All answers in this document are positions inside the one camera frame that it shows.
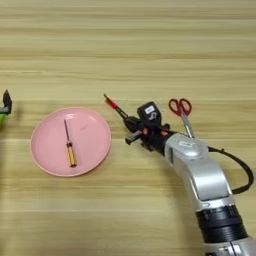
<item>red scissors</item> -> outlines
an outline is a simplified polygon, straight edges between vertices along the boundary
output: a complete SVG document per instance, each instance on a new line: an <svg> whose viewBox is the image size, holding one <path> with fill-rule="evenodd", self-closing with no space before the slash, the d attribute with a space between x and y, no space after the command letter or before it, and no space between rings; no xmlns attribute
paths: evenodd
<svg viewBox="0 0 256 256"><path fill-rule="evenodd" d="M177 116L180 116L182 118L182 121L184 123L185 129L187 131L187 134L189 137L194 138L194 132L192 129L192 126L188 120L188 116L191 113L192 105L187 99L170 99L169 101L169 108L170 110L176 114Z"/></svg>

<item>green object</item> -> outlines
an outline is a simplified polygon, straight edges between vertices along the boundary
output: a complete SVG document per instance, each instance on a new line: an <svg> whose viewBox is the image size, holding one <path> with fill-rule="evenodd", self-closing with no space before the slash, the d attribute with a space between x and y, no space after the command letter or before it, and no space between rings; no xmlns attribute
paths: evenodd
<svg viewBox="0 0 256 256"><path fill-rule="evenodd" d="M4 120L6 118L6 114L0 114L0 130L3 128L4 126Z"/></svg>

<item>screwdriver handle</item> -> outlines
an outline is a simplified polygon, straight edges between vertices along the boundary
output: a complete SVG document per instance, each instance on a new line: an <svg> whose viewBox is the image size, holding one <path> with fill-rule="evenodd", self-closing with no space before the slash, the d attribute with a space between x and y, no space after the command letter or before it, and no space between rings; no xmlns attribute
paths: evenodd
<svg viewBox="0 0 256 256"><path fill-rule="evenodd" d="M76 167L76 157L75 157L75 152L73 148L73 144L71 141L67 142L67 148L68 148L68 156L69 156L69 161L70 161L70 167Z"/></svg>

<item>wooden table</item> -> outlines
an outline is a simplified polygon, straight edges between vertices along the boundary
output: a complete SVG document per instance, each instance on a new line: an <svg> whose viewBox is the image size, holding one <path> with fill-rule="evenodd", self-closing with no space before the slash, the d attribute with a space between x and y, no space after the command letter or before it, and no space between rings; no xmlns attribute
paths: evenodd
<svg viewBox="0 0 256 256"><path fill-rule="evenodd" d="M154 100L182 132L167 102L187 97L197 137L254 167L255 36L251 0L2 0L0 91L14 107L0 135L0 254L203 255L181 179L156 153L124 143L102 94L130 114ZM41 171L29 143L45 115L69 106L98 111L113 144L96 170L65 179ZM217 159L232 187L247 181ZM236 197L252 236L255 191Z"/></svg>

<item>black clamp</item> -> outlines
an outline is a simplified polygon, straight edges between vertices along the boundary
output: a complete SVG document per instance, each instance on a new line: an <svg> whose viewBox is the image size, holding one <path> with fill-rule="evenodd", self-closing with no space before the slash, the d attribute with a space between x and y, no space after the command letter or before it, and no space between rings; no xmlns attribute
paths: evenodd
<svg viewBox="0 0 256 256"><path fill-rule="evenodd" d="M0 108L0 114L9 115L12 112L12 100L8 90L3 95L4 107Z"/></svg>
<svg viewBox="0 0 256 256"><path fill-rule="evenodd" d="M128 117L124 119L126 127L132 132L125 139L130 145L140 139L141 145L149 151L157 150L163 154L164 143L170 137L170 125L162 125L162 116L154 102L148 102L137 110L139 118Z"/></svg>

